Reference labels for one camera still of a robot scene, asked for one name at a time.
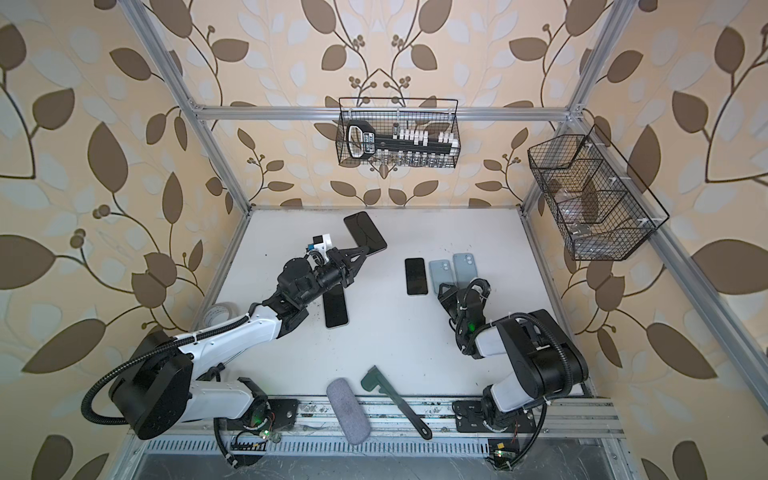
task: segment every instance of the light blue phone case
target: light blue phone case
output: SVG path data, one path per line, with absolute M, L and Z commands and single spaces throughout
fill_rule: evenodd
M 429 262 L 429 276 L 432 278 L 432 292 L 435 295 L 439 295 L 441 284 L 456 284 L 456 280 L 453 279 L 453 269 L 451 268 L 450 260 L 433 260 Z
M 453 256 L 453 266 L 456 268 L 456 286 L 466 288 L 478 275 L 475 256 L 471 253 L 456 253 Z

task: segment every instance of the black tool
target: black tool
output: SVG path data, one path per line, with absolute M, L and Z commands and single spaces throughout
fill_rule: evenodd
M 432 439 L 432 430 L 429 429 L 426 423 L 416 415 L 416 413 L 411 409 L 411 407 L 406 403 L 405 400 L 402 399 L 400 395 L 397 394 L 395 389 L 392 387 L 392 385 L 389 384 L 386 377 L 379 371 L 379 369 L 374 365 L 371 367 L 370 370 L 368 370 L 368 373 L 366 376 L 360 380 L 360 385 L 367 391 L 372 392 L 374 388 L 377 386 L 379 387 L 379 393 L 383 393 L 384 395 L 388 396 L 392 401 L 395 403 L 398 409 L 400 409 L 400 412 L 405 415 L 408 420 L 413 424 L 414 427 L 416 427 L 416 431 L 419 432 L 419 435 L 422 436 L 424 440 L 431 440 Z

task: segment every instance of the metal bar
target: metal bar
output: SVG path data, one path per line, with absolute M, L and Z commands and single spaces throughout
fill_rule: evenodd
M 581 72 L 581 78 L 579 78 L 576 89 L 571 96 L 571 101 L 568 102 L 568 111 L 580 114 L 581 109 L 587 105 L 589 94 L 611 56 L 611 52 L 621 38 L 621 34 L 624 33 L 624 29 L 637 6 L 637 1 L 614 0 L 614 5 L 608 12 L 608 20 L 600 33 L 598 43 L 589 55 L 587 64 Z
M 536 182 L 534 182 L 531 190 L 540 191 Z M 536 238 L 536 232 L 533 229 L 533 225 L 531 225 L 531 216 L 521 212 L 520 221 L 523 223 L 525 236 L 528 237 L 528 244 L 531 246 L 531 252 L 533 252 L 536 265 L 538 265 L 538 272 L 541 274 L 541 279 L 544 281 L 544 288 L 547 290 L 547 296 L 549 297 L 549 301 L 552 304 L 552 309 L 554 310 L 554 319 L 557 320 L 558 325 L 563 328 L 563 331 L 565 331 L 566 335 L 568 335 L 571 340 L 575 340 L 574 332 L 571 328 L 571 322 L 568 318 L 568 314 L 565 312 L 565 308 L 563 307 L 558 288 L 554 284 L 554 277 L 551 273 L 549 273 L 546 257 L 544 252 L 541 251 L 541 245 Z M 587 386 L 587 394 L 594 395 L 595 387 L 592 378 L 587 378 L 587 380 L 584 381 L 584 384 Z
M 406 108 L 368 108 L 366 110 L 397 111 Z M 201 120 L 338 120 L 338 108 L 326 107 L 197 107 Z M 566 108 L 460 107 L 456 117 L 461 121 L 566 121 Z
M 586 134 L 590 126 L 583 118 L 571 122 L 571 128 L 577 134 Z M 613 168 L 621 171 L 621 162 L 608 149 L 598 144 L 598 149 Z M 643 208 L 652 212 L 647 198 L 632 182 L 625 182 L 627 189 L 641 203 Z M 668 223 L 661 226 L 648 239 L 657 255 L 683 290 L 699 316 L 707 324 L 720 346 L 739 371 L 744 382 L 750 387 L 763 410 L 768 412 L 768 356 L 757 345 L 754 337 L 747 331 L 739 317 L 714 289 L 704 276 L 690 254 L 672 233 Z
M 211 164 L 221 176 L 224 186 L 227 187 L 232 195 L 234 204 L 237 205 L 240 211 L 247 212 L 250 210 L 250 203 L 240 189 L 240 184 L 237 182 L 229 163 L 227 163 L 224 153 L 219 148 L 213 132 L 210 131 L 203 118 L 196 116 L 194 110 L 196 105 L 192 100 L 192 96 L 187 90 L 187 86 L 184 84 L 179 71 L 176 69 L 174 61 L 170 58 L 170 54 L 165 49 L 163 41 L 152 26 L 144 4 L 141 3 L 141 0 L 120 0 L 120 6 L 123 8 L 125 17 L 136 31 L 136 35 L 141 40 L 141 43 L 147 49 L 150 58 L 155 66 L 157 66 L 160 76 L 165 80 L 165 84 L 178 104 L 184 118 L 187 120 L 187 124 L 208 153 Z
M 210 281 L 210 284 L 208 285 L 208 288 L 205 292 L 203 301 L 198 306 L 197 312 L 195 312 L 194 321 L 192 322 L 193 331 L 204 328 L 203 318 L 205 317 L 205 312 L 207 312 L 210 306 L 216 302 L 216 298 L 219 296 L 221 286 L 224 285 L 224 280 L 227 279 L 227 274 L 230 272 L 230 266 L 235 259 L 235 253 L 237 253 L 237 250 L 240 248 L 240 242 L 243 241 L 243 236 L 248 229 L 250 218 L 250 212 L 243 214 L 243 217 L 240 218 L 240 222 L 237 224 L 235 231 L 232 233 L 232 240 L 227 246 L 227 249 L 224 251 L 224 255 L 219 262 L 219 266 L 216 268 L 214 278 Z

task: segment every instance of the wire basket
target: wire basket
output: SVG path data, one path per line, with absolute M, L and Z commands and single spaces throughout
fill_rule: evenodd
M 456 121 L 458 100 L 398 98 L 392 105 L 394 100 L 339 99 L 339 164 L 455 168 L 462 149 Z M 415 102 L 418 107 L 406 107 Z
M 531 172 L 574 260 L 626 260 L 669 213 L 629 163 L 629 174 L 611 167 L 593 131 L 529 148 Z M 648 212 L 625 182 L 650 194 L 663 213 Z

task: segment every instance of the cable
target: cable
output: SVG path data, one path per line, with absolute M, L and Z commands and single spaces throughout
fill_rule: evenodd
M 230 330 L 236 329 L 238 326 L 241 326 L 247 321 L 249 321 L 250 315 L 251 315 L 250 313 L 246 313 L 243 316 L 243 318 L 237 320 L 236 322 L 232 322 L 229 325 L 220 326 L 216 329 L 209 330 L 207 332 L 202 332 L 199 335 L 197 335 L 197 337 L 188 336 L 183 339 L 177 339 L 177 340 L 174 340 L 173 342 L 165 343 L 163 345 L 158 346 L 155 349 L 150 350 L 149 352 L 143 355 L 139 355 L 138 357 L 134 359 L 130 359 L 127 362 L 123 363 L 122 365 L 117 366 L 107 375 L 101 377 L 85 393 L 85 396 L 83 397 L 83 401 L 80 404 L 80 413 L 82 413 L 83 417 L 85 417 L 85 419 L 88 420 L 89 422 L 97 423 L 99 425 L 127 425 L 128 422 L 125 419 L 125 417 L 107 417 L 107 416 L 99 415 L 96 412 L 94 412 L 93 401 L 94 401 L 94 398 L 96 398 L 96 395 L 101 391 L 101 389 L 103 389 L 109 382 L 111 382 L 115 377 L 120 375 L 125 370 L 128 370 L 133 366 L 141 364 L 144 360 L 147 360 L 152 356 L 157 355 L 158 353 L 167 352 L 168 350 L 176 349 L 180 346 L 189 345 L 190 343 L 194 343 L 202 339 L 207 339 L 212 336 L 229 332 Z

